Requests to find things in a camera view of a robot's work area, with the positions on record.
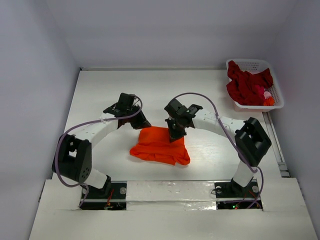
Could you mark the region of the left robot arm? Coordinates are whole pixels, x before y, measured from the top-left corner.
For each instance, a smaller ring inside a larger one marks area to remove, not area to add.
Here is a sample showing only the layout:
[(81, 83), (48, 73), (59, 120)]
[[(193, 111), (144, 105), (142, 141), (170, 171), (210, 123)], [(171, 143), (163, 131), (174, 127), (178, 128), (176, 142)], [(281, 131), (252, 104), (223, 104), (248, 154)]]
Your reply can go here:
[(121, 93), (118, 101), (102, 111), (97, 120), (71, 127), (57, 143), (52, 171), (68, 188), (93, 190), (104, 198), (111, 191), (111, 177), (92, 167), (93, 148), (108, 134), (129, 123), (135, 130), (151, 127), (135, 94)]

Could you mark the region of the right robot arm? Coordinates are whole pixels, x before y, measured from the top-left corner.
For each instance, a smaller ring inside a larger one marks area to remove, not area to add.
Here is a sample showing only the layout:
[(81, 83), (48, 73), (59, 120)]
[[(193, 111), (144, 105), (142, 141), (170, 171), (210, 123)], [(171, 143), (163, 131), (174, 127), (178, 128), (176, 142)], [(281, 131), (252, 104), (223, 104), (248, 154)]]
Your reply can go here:
[(272, 145), (256, 118), (238, 120), (219, 116), (200, 105), (192, 104), (186, 107), (177, 99), (171, 100), (164, 110), (169, 115), (165, 121), (171, 142), (186, 136), (186, 128), (205, 130), (226, 137), (240, 158), (237, 170), (230, 181), (230, 190), (235, 196), (242, 196), (248, 191), (254, 173)]

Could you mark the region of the orange t shirt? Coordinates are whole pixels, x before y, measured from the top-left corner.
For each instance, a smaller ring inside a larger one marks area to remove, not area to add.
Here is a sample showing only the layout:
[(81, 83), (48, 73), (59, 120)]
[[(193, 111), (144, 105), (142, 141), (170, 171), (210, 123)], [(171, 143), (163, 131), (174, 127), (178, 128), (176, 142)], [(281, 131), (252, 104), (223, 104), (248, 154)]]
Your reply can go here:
[(176, 164), (187, 166), (191, 162), (185, 139), (170, 142), (169, 130), (165, 127), (143, 128), (139, 133), (137, 144), (130, 149), (129, 153), (144, 161), (172, 166)]

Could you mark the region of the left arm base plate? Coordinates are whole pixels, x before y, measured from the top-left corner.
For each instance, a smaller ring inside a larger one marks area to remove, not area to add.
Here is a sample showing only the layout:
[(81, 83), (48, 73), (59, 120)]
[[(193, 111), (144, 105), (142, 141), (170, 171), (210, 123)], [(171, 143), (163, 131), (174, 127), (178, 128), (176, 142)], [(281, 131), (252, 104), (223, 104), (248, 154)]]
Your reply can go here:
[(89, 192), (80, 206), (82, 210), (124, 211), (127, 209), (127, 182), (112, 181), (107, 193), (103, 189), (89, 186)]

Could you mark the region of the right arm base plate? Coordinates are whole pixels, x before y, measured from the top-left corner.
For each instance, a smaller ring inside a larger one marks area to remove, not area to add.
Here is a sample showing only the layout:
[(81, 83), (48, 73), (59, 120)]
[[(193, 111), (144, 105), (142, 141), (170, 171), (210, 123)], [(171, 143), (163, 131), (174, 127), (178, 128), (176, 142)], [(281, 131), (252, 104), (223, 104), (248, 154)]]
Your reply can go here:
[(216, 198), (218, 210), (263, 209), (260, 188), (255, 180), (246, 187), (233, 181), (218, 181), (214, 183), (211, 194)]

